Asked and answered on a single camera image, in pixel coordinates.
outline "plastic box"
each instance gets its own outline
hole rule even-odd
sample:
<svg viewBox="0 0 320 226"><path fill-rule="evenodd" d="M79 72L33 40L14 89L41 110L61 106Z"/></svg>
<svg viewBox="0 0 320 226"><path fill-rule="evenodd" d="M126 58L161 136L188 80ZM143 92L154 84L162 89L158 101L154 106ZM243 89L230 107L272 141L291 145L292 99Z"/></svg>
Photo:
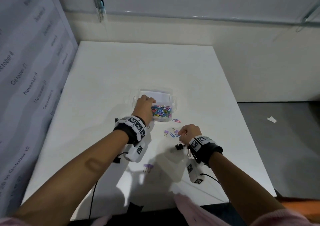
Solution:
<svg viewBox="0 0 320 226"><path fill-rule="evenodd" d="M176 101L173 98L172 90L151 90L140 89L138 95L133 99L133 106L136 105L137 99L143 94L148 97L154 98L157 102L152 106L153 120L154 121L170 121L172 120L172 114L176 110Z"/></svg>

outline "sleeve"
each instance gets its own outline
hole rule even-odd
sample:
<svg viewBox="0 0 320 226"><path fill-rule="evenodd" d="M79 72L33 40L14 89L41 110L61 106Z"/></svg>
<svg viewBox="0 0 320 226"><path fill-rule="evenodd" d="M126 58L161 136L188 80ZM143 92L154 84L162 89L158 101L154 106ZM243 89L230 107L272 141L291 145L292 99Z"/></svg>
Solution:
<svg viewBox="0 0 320 226"><path fill-rule="evenodd" d="M16 218L1 218L0 226L30 226L30 224Z"/></svg>
<svg viewBox="0 0 320 226"><path fill-rule="evenodd" d="M289 209L280 209L259 217L251 226L315 226L301 214Z"/></svg>

